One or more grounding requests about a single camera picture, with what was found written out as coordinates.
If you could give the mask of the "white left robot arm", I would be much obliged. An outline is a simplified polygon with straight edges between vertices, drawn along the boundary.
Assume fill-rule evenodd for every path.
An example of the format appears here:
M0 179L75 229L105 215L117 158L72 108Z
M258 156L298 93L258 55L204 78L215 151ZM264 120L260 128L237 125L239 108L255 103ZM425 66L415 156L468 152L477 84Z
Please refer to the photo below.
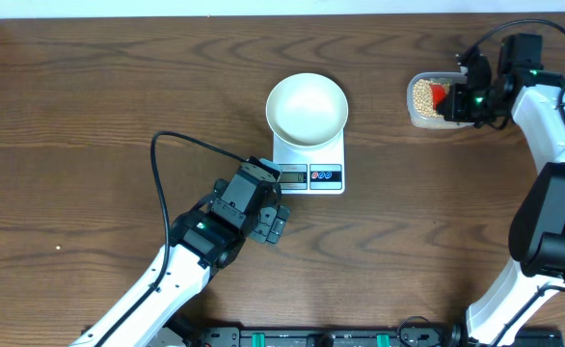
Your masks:
M290 209L281 204L282 167L242 162L229 181L166 225L166 241L149 269L74 346L146 346L169 319L229 266L251 238L275 245Z

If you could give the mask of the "red plastic scoop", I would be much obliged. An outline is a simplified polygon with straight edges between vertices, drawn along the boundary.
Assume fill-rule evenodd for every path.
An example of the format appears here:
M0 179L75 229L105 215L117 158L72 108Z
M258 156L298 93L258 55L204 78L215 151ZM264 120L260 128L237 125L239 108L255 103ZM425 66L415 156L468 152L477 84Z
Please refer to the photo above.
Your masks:
M429 87L432 95L433 109L437 110L437 106L446 99L450 85L448 83L430 82Z

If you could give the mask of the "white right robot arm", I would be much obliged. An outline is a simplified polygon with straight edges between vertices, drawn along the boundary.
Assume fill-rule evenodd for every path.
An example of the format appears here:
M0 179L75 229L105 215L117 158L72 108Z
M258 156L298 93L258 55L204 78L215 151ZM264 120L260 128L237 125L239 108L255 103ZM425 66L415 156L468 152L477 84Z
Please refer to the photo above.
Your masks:
M544 303L565 293L565 77L544 69L542 45L538 35L504 38L492 72L474 44L458 58L465 82L436 106L445 120L476 127L497 118L513 121L538 172L511 223L505 268L467 308L469 345L512 345Z

